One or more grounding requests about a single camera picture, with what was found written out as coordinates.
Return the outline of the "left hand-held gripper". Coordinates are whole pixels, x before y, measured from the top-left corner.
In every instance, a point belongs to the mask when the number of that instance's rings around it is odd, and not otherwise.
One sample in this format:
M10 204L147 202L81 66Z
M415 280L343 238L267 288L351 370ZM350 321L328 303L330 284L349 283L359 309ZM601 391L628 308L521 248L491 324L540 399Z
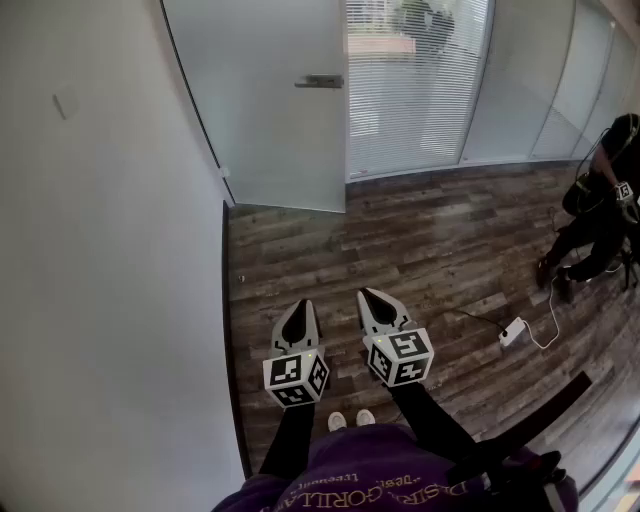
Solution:
M262 363L264 388L280 407L320 401L330 373L324 353L313 302L299 300L275 323L271 357Z

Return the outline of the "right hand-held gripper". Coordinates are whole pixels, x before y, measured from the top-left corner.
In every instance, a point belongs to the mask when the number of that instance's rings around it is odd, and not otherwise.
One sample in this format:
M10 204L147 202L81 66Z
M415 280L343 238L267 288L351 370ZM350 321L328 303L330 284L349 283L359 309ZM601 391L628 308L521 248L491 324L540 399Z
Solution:
M390 388L423 381L433 362L427 330L385 292L364 287L356 300L364 360L372 374Z

